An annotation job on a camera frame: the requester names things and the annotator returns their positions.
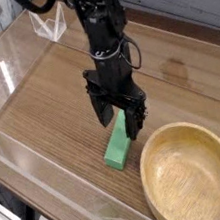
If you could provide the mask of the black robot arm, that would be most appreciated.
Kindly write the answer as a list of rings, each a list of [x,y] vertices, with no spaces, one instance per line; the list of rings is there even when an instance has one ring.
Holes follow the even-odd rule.
[[[40,6],[30,0],[15,0],[30,12],[45,14],[56,0]],[[125,112],[126,136],[137,138],[146,118],[146,95],[133,81],[135,69],[142,63],[131,62],[129,46],[134,42],[124,33],[127,24],[125,9],[119,0],[63,0],[75,10],[88,36],[89,54],[95,69],[83,72],[86,91],[100,124],[108,126],[115,107]]]

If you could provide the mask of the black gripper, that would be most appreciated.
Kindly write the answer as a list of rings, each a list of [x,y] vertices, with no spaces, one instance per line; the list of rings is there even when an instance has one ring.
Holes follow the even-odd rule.
[[[135,140],[146,118],[146,94],[133,80],[130,51],[120,51],[115,57],[95,60],[96,69],[85,70],[87,91],[103,127],[113,118],[113,106],[125,112],[126,134]]]

